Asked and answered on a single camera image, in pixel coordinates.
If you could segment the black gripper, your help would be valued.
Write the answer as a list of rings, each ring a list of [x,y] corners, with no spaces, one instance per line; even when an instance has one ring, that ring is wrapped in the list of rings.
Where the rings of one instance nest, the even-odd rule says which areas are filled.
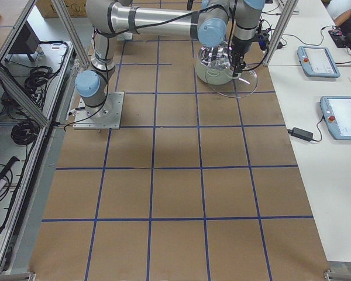
[[[237,36],[233,36],[232,40],[232,76],[237,77],[246,67],[246,62],[243,60],[245,54],[249,51],[252,41],[242,40]]]

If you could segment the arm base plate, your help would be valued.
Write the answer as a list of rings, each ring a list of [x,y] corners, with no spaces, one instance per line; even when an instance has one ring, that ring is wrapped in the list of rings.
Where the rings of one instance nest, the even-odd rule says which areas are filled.
[[[120,129],[122,107],[125,93],[112,92],[108,93],[105,105],[92,109],[85,106],[84,101],[80,98],[79,106],[83,110],[77,111],[73,124],[74,129]]]

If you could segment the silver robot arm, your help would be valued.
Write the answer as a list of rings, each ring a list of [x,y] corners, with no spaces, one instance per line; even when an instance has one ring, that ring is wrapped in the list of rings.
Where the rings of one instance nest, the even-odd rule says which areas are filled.
[[[260,28],[264,1],[202,1],[199,10],[134,6],[132,1],[87,1],[94,27],[92,66],[114,71],[114,44],[124,35],[139,36],[134,45],[169,37],[198,41],[197,77],[211,86],[225,85],[248,71],[245,54],[253,42],[264,39]]]

